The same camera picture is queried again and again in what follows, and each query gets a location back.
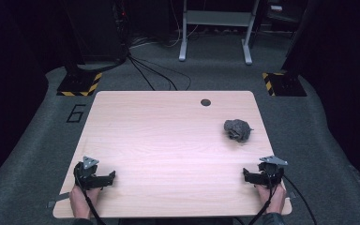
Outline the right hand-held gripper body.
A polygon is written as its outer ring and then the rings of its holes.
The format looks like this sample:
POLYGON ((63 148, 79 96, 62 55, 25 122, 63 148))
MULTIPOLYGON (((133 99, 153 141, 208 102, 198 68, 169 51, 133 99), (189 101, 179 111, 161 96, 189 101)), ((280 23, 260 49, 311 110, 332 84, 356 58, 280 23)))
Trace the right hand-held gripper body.
POLYGON ((258 165, 260 173, 256 184, 268 188, 280 184, 284 175, 284 166, 288 165, 288 161, 276 156, 261 157, 260 161, 261 163, 258 165))

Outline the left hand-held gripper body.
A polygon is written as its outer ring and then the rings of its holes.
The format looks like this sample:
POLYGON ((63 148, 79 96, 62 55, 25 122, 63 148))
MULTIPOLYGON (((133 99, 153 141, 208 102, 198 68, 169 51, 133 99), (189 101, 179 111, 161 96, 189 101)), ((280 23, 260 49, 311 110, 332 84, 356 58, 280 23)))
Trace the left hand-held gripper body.
POLYGON ((98 160, 84 157, 74 168, 75 185, 84 190, 103 188, 106 182, 103 177, 96 176, 98 160))

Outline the grey towel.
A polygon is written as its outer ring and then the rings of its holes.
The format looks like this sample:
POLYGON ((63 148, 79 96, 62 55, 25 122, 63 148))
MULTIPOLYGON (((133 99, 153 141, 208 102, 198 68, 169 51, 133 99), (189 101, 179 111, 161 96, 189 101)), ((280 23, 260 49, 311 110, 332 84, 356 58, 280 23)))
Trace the grey towel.
POLYGON ((252 128, 248 122, 241 119, 226 120, 224 122, 224 130, 231 140, 244 143, 249 139, 252 128))

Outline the person's right hand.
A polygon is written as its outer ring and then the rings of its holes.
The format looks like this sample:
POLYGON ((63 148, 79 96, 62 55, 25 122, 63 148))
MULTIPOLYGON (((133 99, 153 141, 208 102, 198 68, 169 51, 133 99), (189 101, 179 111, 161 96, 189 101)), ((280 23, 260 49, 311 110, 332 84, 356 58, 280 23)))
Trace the person's right hand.
POLYGON ((263 185, 256 185, 255 188, 259 193, 262 205, 265 205, 267 202, 269 202, 268 206, 264 210, 265 214, 282 213, 287 194, 286 189, 282 185, 275 186, 273 191, 270 191, 263 185))

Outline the person's left hand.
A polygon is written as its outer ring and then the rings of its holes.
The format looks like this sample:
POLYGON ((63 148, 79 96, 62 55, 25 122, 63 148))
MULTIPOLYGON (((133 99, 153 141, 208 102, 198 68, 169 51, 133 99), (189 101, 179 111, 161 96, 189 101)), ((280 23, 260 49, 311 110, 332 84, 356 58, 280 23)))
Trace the person's left hand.
MULTIPOLYGON (((99 188, 93 188, 86 191, 86 195, 93 205, 98 201, 99 192, 99 188)), ((87 200, 78 186, 74 186, 69 192, 69 199, 72 213, 75 218, 89 219, 92 216, 87 200)))

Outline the grey tape strip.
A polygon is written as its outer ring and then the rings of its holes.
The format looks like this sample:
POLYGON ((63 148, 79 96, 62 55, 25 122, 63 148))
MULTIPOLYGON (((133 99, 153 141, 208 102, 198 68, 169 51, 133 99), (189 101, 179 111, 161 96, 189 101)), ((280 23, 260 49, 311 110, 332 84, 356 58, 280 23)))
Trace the grey tape strip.
POLYGON ((47 208, 54 208, 54 206, 56 205, 57 202, 63 201, 63 200, 68 199, 68 198, 69 198, 69 193, 68 192, 59 194, 56 197, 54 197, 52 200, 49 200, 47 202, 46 207, 47 208))

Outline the black cabinet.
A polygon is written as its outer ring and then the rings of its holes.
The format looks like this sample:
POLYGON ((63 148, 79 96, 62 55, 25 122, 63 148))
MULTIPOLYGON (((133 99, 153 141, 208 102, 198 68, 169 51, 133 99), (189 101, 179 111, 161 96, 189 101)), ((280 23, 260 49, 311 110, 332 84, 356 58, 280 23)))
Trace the black cabinet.
POLYGON ((117 0, 63 0, 63 5, 84 63, 120 65, 126 60, 117 0))

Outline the black base plate hazard stripes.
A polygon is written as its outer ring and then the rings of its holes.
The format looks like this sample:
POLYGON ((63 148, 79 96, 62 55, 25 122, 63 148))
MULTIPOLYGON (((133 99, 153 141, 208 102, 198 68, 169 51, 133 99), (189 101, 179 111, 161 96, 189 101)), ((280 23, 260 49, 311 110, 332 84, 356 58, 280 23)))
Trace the black base plate hazard stripes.
POLYGON ((84 72, 81 75, 66 75, 57 88, 57 96, 88 97, 94 94, 102 77, 101 73, 84 72))
POLYGON ((305 97, 307 95, 298 78, 283 73, 264 72, 262 78, 271 97, 305 97))

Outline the black upright post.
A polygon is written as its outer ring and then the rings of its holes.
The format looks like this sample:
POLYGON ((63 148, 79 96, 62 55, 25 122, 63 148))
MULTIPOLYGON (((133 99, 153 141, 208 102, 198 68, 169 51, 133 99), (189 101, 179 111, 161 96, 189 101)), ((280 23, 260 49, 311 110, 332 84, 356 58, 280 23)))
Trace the black upright post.
POLYGON ((311 50, 311 41, 314 39, 313 33, 316 30, 314 20, 317 18, 322 2, 323 0, 307 0, 306 10, 282 66, 287 76, 297 77, 307 61, 311 50))

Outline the white metal stand frame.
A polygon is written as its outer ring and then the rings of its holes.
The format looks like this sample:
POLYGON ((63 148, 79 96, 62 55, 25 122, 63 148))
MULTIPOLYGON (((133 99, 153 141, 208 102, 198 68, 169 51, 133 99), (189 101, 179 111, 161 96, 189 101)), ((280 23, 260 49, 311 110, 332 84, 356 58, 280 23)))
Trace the white metal stand frame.
POLYGON ((231 27, 246 27, 247 33, 241 40, 245 63, 250 66, 252 58, 249 48, 253 25, 257 15, 257 9, 261 0, 253 0, 253 8, 250 12, 229 11, 205 11, 188 9, 188 0, 183 0, 183 32, 178 59, 184 62, 187 58, 188 26, 189 25, 219 25, 231 27))

